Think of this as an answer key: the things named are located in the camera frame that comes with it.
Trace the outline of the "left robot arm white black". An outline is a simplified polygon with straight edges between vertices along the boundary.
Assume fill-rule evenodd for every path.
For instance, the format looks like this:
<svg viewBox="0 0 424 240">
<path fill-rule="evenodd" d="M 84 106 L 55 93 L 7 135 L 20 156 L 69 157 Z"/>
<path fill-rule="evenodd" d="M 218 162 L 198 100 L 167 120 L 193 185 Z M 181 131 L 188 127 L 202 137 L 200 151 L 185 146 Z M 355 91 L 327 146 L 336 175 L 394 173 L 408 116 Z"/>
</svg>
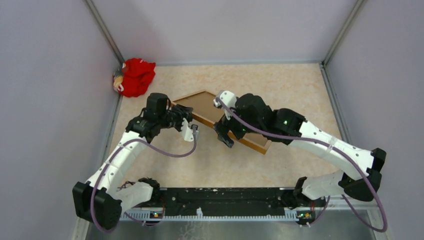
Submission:
<svg viewBox="0 0 424 240">
<path fill-rule="evenodd" d="M 147 97 L 146 106 L 131 119 L 111 155 L 85 182 L 72 188 L 76 215 L 104 233 L 115 230 L 121 215 L 138 204 L 154 207 L 160 202 L 159 184 L 151 178 L 134 182 L 129 187 L 121 183 L 135 159 L 151 148 L 165 156 L 183 158 L 191 155 L 199 136 L 198 126 L 190 124 L 193 108 L 172 104 L 164 93 L 154 92 Z M 170 153 L 151 144 L 163 129 L 175 129 L 182 139 L 192 142 L 187 153 Z"/>
</svg>

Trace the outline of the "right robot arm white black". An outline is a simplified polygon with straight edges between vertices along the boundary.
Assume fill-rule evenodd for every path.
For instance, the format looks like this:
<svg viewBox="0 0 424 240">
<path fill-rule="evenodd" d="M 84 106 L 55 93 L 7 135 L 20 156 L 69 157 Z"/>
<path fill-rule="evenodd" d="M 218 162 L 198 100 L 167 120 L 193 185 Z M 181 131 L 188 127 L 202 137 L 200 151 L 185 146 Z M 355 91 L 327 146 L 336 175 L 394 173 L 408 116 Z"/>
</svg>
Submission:
<svg viewBox="0 0 424 240">
<path fill-rule="evenodd" d="M 380 149 L 361 149 L 326 133 L 303 115 L 289 109 L 272 109 L 252 93 L 237 97 L 223 90 L 213 99 L 223 109 L 222 118 L 213 126 L 218 139 L 229 148 L 247 133 L 260 134 L 274 143 L 283 143 L 310 152 L 337 167 L 337 171 L 318 177 L 301 177 L 293 192 L 299 206 L 307 206 L 321 197 L 345 195 L 370 202 L 380 188 L 381 169 L 387 153 Z"/>
</svg>

